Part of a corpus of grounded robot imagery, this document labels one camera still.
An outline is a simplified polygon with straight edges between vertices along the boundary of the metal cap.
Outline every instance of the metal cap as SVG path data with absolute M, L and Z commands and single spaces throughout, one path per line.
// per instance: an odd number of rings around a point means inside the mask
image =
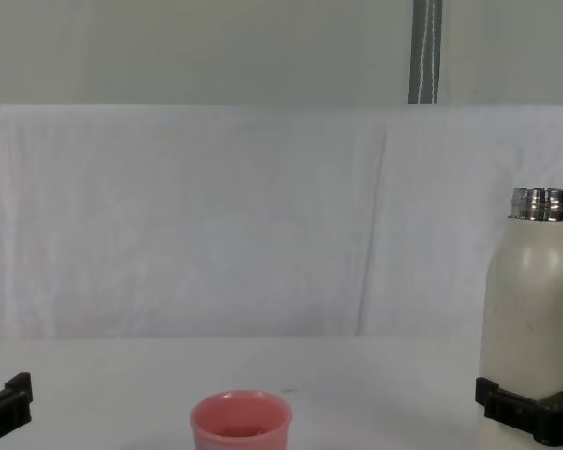
M 563 189 L 517 187 L 510 204 L 510 218 L 563 222 Z

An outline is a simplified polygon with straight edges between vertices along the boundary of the wall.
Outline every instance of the wall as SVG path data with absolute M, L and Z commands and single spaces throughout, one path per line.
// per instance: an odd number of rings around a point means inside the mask
M 563 104 L 563 0 L 445 0 L 441 102 Z
M 405 102 L 405 0 L 0 0 L 0 103 Z

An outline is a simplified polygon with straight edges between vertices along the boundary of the white table surface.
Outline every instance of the white table surface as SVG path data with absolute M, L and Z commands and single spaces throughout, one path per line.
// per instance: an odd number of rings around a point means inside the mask
M 476 339 L 251 337 L 0 341 L 0 389 L 32 375 L 33 421 L 0 450 L 193 448 L 192 406 L 264 389 L 294 410 L 293 450 L 463 450 Z

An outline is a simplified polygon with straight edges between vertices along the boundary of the white sheet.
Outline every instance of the white sheet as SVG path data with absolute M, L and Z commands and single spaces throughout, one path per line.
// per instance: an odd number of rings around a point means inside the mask
M 0 107 L 0 338 L 475 336 L 518 185 L 563 107 Z
M 362 331 L 478 334 L 512 188 L 563 188 L 563 107 L 409 109 L 386 143 Z
M 355 333 L 380 123 L 0 108 L 0 338 Z

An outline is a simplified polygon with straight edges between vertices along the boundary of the white water bottle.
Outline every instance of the white water bottle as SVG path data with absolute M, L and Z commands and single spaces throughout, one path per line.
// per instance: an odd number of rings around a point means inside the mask
M 480 375 L 532 399 L 563 391 L 563 190 L 519 187 L 488 268 Z M 478 415 L 478 450 L 546 449 Z

